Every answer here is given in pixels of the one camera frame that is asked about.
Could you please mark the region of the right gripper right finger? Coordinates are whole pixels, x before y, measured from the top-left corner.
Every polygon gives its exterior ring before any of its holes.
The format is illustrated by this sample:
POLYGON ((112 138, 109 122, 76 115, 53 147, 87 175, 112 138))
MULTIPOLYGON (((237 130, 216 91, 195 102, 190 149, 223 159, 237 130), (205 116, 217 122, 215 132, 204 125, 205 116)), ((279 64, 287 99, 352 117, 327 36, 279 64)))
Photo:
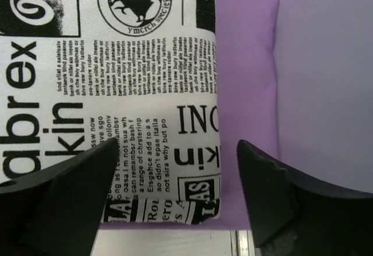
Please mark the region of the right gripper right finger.
POLYGON ((315 178, 245 140, 237 159, 258 255, 372 254, 372 194, 315 178))

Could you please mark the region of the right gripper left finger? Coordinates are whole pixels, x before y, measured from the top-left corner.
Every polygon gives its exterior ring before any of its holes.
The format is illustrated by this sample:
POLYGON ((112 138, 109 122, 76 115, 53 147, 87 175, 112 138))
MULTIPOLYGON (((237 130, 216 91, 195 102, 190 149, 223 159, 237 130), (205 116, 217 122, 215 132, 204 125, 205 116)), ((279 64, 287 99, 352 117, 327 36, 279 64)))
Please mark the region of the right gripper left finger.
POLYGON ((1 255, 90 255, 117 160, 111 138, 1 183, 1 255))

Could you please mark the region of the newspaper print trousers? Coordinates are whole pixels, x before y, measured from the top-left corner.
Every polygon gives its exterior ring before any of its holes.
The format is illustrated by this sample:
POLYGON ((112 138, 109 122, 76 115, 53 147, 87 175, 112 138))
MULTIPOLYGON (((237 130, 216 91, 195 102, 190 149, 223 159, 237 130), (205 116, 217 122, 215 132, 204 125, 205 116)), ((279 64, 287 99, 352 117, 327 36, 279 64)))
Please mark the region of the newspaper print trousers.
POLYGON ((1 181, 109 138, 103 222, 219 217, 214 0, 1 0, 1 181))

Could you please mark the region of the folded purple trousers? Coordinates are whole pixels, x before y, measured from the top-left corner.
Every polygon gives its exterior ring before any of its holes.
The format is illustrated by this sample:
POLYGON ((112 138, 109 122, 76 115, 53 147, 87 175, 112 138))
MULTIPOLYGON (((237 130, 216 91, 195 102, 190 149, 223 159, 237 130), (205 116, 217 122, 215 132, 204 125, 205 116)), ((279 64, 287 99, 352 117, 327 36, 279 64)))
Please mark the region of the folded purple trousers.
POLYGON ((217 71, 223 159, 220 216, 200 229, 249 229, 238 171, 242 139, 277 155, 273 31, 279 0, 217 0, 217 71))

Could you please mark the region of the aluminium rail frame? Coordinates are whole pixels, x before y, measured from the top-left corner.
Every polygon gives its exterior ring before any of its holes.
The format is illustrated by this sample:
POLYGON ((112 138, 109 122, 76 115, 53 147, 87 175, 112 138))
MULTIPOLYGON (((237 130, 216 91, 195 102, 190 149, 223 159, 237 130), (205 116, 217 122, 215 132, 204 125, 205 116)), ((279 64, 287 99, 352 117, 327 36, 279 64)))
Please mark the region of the aluminium rail frame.
POLYGON ((250 230, 230 232, 232 256, 255 256, 255 246, 250 230))

